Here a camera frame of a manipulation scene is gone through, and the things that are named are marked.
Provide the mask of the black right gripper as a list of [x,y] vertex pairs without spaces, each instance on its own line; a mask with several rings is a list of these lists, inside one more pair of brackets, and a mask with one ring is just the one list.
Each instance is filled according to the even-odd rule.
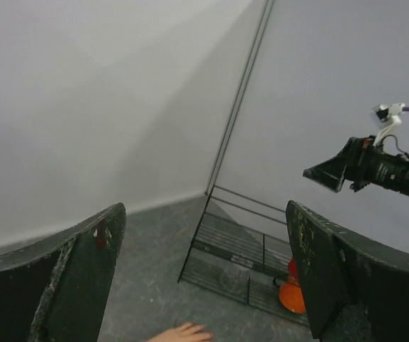
[[354,192],[373,184],[409,197],[409,155],[389,155],[383,142],[374,146],[374,140],[372,135],[349,138],[336,156],[305,169],[303,177],[335,193],[347,179]]

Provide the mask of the mannequin hand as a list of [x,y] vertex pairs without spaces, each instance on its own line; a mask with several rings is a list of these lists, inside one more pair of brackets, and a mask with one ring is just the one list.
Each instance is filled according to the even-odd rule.
[[163,331],[149,339],[148,342],[212,341],[213,337],[213,333],[205,331],[204,325],[189,322]]

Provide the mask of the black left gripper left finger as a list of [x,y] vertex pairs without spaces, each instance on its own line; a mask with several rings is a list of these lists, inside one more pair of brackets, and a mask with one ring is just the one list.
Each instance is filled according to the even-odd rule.
[[0,255],[0,341],[97,341],[125,225],[117,203]]

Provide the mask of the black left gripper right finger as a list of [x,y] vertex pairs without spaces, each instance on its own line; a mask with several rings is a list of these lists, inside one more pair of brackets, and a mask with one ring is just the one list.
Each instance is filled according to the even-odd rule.
[[313,338],[409,341],[409,253],[293,200],[286,221]]

